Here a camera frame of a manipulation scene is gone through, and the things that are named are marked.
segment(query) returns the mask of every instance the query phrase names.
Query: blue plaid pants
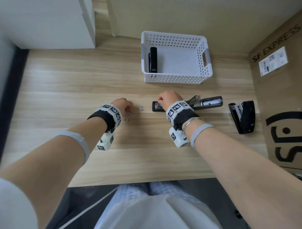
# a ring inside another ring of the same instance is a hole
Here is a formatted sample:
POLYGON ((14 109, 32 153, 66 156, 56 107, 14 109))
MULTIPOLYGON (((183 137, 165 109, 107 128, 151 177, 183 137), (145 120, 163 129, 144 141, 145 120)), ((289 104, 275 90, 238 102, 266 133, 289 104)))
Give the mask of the blue plaid pants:
POLYGON ((122 184, 118 187, 97 224, 103 221, 103 219, 115 204, 123 200, 142 199, 150 195, 152 196, 161 194, 172 194, 181 197, 190 203, 206 206, 206 204, 188 194, 178 181, 156 181, 147 183, 122 184))

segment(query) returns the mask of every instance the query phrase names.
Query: cardboard box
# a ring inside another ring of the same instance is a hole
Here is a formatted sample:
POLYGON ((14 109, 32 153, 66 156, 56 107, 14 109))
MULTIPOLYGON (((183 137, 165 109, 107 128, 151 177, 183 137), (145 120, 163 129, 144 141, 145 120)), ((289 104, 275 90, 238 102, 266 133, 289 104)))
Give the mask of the cardboard box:
POLYGON ((302 173, 302 10, 251 51, 249 62, 269 159, 302 173))

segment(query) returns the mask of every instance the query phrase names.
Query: person's left arm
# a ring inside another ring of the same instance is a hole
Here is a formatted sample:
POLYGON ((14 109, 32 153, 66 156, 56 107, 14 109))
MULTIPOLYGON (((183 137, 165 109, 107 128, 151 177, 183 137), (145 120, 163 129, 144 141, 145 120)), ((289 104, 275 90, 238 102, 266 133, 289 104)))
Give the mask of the person's left arm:
MULTIPOLYGON (((111 104, 121 111, 123 117, 133 110, 132 102, 125 98, 116 99, 111 104)), ((107 124, 102 118, 93 117, 68 131, 82 135, 92 152, 106 129, 107 124)), ((70 181, 84 164, 84 158, 85 153, 76 140, 60 135, 1 170, 0 177, 25 193, 35 209, 39 228, 45 228, 70 181)))

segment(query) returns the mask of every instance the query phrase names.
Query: wooden table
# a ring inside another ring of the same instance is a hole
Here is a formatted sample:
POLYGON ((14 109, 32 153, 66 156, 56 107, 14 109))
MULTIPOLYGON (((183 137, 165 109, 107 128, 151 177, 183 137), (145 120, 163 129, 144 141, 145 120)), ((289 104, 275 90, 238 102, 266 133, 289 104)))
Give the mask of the wooden table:
POLYGON ((214 74, 200 85, 145 83, 140 40, 99 39, 95 50, 30 51, 1 168, 85 120, 103 103, 125 97, 134 103, 134 113, 116 130, 109 151, 92 152, 70 187, 214 177, 195 149, 175 147, 165 114, 152 112, 152 101, 165 90, 177 91, 184 100, 221 95, 223 107, 199 111, 202 118, 267 157, 246 56, 212 54, 214 74), (239 135, 228 103, 246 100, 255 102, 256 127, 239 135))

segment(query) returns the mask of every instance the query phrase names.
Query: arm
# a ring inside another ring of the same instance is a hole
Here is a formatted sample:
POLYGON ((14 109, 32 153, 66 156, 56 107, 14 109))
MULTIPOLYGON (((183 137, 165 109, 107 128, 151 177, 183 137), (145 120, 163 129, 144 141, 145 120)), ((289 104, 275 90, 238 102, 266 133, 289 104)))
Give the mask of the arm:
MULTIPOLYGON (((132 111, 133 105, 125 98, 112 102, 122 116, 132 111)), ((68 129, 81 134, 92 151, 107 129, 99 117, 90 118, 68 129)), ((84 151, 74 139, 57 136, 6 169, 0 177, 18 186, 31 201, 38 218, 39 228, 45 228, 57 209, 67 186, 84 163, 84 151)))
MULTIPOLYGON (((176 92, 164 92, 158 99, 165 110, 180 100, 176 92)), ((187 126, 188 139, 202 124, 195 120, 187 126)), ((202 131, 195 148, 251 228, 301 227, 300 180, 216 128, 202 131)))

